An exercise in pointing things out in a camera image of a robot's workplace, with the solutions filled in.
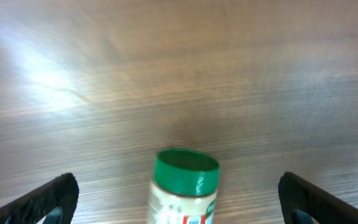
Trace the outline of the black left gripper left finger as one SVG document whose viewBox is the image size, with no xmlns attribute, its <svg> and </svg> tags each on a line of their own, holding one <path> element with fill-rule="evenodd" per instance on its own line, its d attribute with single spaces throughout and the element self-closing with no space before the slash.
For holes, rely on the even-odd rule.
<svg viewBox="0 0 358 224">
<path fill-rule="evenodd" d="M 0 208 L 0 224 L 70 224 L 79 197 L 72 173 L 62 174 Z"/>
</svg>

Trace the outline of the green lid spice jar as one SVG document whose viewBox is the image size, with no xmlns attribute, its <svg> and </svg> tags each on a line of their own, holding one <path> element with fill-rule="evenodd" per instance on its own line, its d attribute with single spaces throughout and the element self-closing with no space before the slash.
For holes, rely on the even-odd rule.
<svg viewBox="0 0 358 224">
<path fill-rule="evenodd" d="M 157 153 L 150 181 L 149 224 L 212 224 L 219 162 L 189 149 Z"/>
</svg>

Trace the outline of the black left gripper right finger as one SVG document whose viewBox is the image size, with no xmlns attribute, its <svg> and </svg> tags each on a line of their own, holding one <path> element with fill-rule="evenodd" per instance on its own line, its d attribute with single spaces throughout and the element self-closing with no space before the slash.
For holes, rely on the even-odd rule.
<svg viewBox="0 0 358 224">
<path fill-rule="evenodd" d="M 300 176 L 285 172 L 278 184 L 285 224 L 358 224 L 358 209 Z"/>
</svg>

